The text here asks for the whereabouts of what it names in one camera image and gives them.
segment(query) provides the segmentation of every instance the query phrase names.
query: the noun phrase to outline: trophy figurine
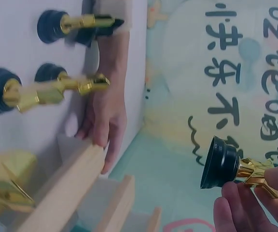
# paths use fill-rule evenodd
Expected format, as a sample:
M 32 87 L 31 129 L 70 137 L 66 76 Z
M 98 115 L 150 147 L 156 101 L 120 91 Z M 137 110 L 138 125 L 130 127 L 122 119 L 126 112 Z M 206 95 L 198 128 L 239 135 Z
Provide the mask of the trophy figurine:
M 64 99 L 64 90 L 58 82 L 23 87 L 17 75 L 0 68 L 0 114 L 14 108 L 23 113 L 40 104 L 58 104 Z
M 46 10 L 37 23 L 37 33 L 41 41 L 51 44 L 76 31 L 75 42 L 90 47 L 97 36 L 111 36 L 124 23 L 108 14 L 84 14 L 70 17 L 64 11 Z
M 236 148 L 214 136 L 203 170 L 200 188 L 222 187 L 226 182 L 241 180 L 247 187 L 263 188 L 271 198 L 278 198 L 278 190 L 268 186 L 264 172 L 274 168 L 272 160 L 262 163 L 250 158 L 241 159 Z
M 65 90 L 77 90 L 84 95 L 104 90 L 110 84 L 102 74 L 91 78 L 72 79 L 63 68 L 46 64 L 36 73 L 36 83 L 23 87 L 17 75 L 0 68 L 0 114 L 14 108 L 24 113 L 38 105 L 59 104 L 64 100 Z
M 23 190 L 36 166 L 36 156 L 24 150 L 0 154 L 0 214 L 5 209 L 31 212 L 33 199 Z
M 85 95 L 91 91 L 105 90 L 110 85 L 109 80 L 101 73 L 72 78 L 68 76 L 64 68 L 55 64 L 45 63 L 38 69 L 35 82 L 48 81 L 58 81 L 64 85 L 66 90 L 78 91 L 80 95 Z

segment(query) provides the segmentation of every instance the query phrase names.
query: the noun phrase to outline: wooden plank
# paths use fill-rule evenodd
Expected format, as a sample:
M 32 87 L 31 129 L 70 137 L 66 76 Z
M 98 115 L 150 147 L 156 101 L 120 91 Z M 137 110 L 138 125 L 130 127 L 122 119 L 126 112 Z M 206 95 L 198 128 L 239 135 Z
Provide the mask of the wooden plank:
M 153 215 L 149 220 L 147 232 L 159 232 L 161 222 L 162 209 L 156 207 L 153 211 Z
M 135 201 L 135 178 L 126 175 L 93 232 L 120 232 Z
M 74 154 L 41 189 L 44 196 L 16 232 L 61 232 L 104 166 L 102 147 L 90 142 Z

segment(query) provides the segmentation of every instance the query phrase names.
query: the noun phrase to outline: human arm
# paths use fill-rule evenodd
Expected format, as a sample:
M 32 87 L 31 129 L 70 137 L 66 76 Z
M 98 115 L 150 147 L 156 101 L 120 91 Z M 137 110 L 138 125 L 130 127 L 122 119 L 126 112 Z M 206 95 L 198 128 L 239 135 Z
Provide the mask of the human arm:
M 126 129 L 124 100 L 125 77 L 127 70 L 129 30 L 132 25 L 131 0 L 97 0 L 95 14 L 110 14 L 125 20 L 110 37 L 98 37 L 99 67 L 111 82 L 106 91 L 93 93 L 88 99 L 86 115 L 77 137 L 91 136 L 93 142 L 105 147 L 110 141 L 105 174 L 114 164 L 120 151 Z

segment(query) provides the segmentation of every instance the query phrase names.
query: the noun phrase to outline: white surface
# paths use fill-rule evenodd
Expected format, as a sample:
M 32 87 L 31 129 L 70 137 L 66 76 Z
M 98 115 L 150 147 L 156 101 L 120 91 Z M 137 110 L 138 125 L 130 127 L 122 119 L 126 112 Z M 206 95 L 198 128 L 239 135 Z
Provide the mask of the white surface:
M 24 86 L 33 83 L 37 69 L 45 62 L 63 66 L 69 75 L 77 75 L 82 71 L 94 72 L 98 65 L 96 43 L 85 53 L 82 45 L 69 46 L 64 40 L 46 45 L 40 41 L 36 31 L 38 18 L 44 10 L 64 10 L 76 16 L 82 12 L 82 3 L 69 0 L 0 1 L 0 67 L 17 74 Z M 125 84 L 128 123 L 118 159 L 142 124 L 146 11 L 146 0 L 134 0 Z M 23 148 L 37 154 L 40 170 L 43 170 L 42 174 L 38 174 L 37 181 L 42 184 L 61 165 L 57 134 L 66 133 L 72 136 L 82 115 L 82 98 L 71 92 L 65 94 L 65 100 L 60 105 L 38 107 L 25 114 L 14 110 L 0 115 L 0 152 L 10 148 Z M 4 220 L 8 221 L 10 217 L 5 216 Z

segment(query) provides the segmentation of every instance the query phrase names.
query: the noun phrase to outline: hand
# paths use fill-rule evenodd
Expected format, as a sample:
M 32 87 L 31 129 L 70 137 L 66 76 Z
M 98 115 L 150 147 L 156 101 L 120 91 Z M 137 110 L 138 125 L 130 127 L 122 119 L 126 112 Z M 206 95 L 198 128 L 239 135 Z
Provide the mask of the hand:
M 88 97 L 83 124 L 76 137 L 91 136 L 93 143 L 101 147 L 110 142 L 102 174 L 109 171 L 119 154 L 126 124 L 124 85 L 111 81 L 107 90 L 94 92 Z
M 264 176 L 268 185 L 278 190 L 278 167 L 265 171 Z M 270 198 L 261 188 L 255 188 L 254 192 L 278 222 L 278 199 Z M 243 183 L 223 186 L 222 197 L 214 203 L 214 223 L 216 232 L 278 232 L 251 189 Z

